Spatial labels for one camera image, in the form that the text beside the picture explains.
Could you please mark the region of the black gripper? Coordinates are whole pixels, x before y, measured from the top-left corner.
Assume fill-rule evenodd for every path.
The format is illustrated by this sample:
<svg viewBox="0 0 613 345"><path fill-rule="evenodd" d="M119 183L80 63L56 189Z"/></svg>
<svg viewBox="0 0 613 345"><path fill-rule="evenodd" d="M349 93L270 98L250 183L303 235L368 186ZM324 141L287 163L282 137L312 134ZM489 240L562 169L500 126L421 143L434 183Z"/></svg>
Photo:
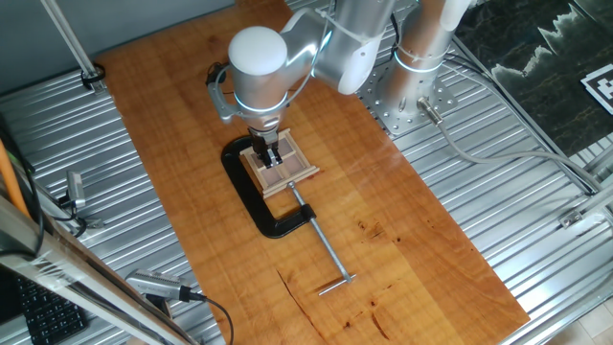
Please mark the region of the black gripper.
<svg viewBox="0 0 613 345"><path fill-rule="evenodd" d="M253 149L259 152L258 157L266 168L283 163L278 152L279 127L273 126L268 129L256 129L249 127Z"/></svg>

